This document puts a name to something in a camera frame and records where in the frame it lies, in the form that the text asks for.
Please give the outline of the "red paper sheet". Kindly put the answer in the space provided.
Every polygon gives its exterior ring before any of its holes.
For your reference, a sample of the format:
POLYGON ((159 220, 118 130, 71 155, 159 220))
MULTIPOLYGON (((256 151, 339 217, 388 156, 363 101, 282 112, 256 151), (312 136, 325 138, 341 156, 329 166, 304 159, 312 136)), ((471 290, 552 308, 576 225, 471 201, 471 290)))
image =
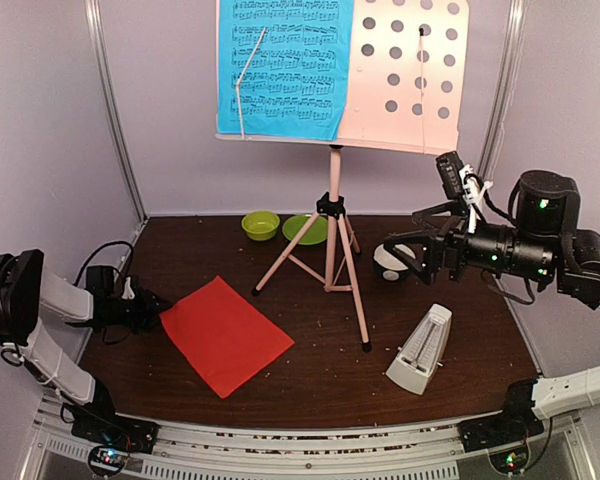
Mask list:
POLYGON ((160 315, 168 337, 221 399, 294 340, 217 276, 160 315))

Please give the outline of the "pink music stand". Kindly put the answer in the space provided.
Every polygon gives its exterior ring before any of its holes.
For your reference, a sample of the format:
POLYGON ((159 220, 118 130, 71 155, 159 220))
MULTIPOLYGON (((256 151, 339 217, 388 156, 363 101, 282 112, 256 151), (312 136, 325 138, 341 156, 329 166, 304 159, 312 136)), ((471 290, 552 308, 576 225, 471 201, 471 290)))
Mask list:
POLYGON ((360 248, 340 194, 347 147, 438 155, 457 146, 470 8, 465 1, 351 1, 354 19, 348 93, 333 141, 217 135, 238 141, 321 144, 330 154, 330 185, 315 218, 328 223, 325 270, 328 292, 360 293, 354 258, 360 248))

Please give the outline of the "blue paper sheet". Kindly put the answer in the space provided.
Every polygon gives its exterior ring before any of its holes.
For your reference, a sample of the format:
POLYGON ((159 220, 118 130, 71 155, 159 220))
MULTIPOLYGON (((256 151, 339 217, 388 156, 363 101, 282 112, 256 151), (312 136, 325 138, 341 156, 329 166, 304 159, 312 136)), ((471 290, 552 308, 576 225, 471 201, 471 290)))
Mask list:
POLYGON ((335 140, 348 93, 353 2, 218 7, 218 133, 335 140))

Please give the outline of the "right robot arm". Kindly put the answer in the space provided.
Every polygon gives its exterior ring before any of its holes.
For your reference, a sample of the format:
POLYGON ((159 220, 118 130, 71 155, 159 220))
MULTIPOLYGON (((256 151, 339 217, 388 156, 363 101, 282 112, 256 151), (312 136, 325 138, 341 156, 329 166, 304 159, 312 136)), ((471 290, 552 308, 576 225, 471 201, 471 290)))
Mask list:
MULTIPOLYGON (((488 187, 478 176, 444 174, 446 203, 415 213, 450 213, 446 223, 426 224, 420 231, 394 234, 385 249, 424 284, 446 269, 452 280, 476 267, 495 277, 523 279, 530 295, 551 283, 559 293, 600 310, 600 234, 578 228, 580 194, 570 177, 544 170, 524 172, 515 184, 507 222, 485 220, 477 205, 488 187)), ((522 442, 543 433, 554 416, 600 404, 600 366, 554 378, 511 384, 500 412, 465 420, 458 426, 466 452, 522 442)))

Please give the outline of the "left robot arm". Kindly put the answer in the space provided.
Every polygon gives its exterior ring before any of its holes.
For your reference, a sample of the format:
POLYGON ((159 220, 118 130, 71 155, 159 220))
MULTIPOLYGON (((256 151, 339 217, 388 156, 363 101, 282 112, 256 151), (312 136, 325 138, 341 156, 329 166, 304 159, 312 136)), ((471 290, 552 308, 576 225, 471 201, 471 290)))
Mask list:
POLYGON ((76 328, 94 332, 122 326, 146 332, 171 302, 142 287, 135 276, 112 266, 85 265, 86 282, 69 283, 44 265, 38 249, 18 256, 0 254, 0 348, 5 362, 25 367, 62 399, 71 415, 73 436, 128 453, 152 452, 159 427, 152 421, 117 414, 102 381, 81 369, 45 328, 46 308, 76 328))

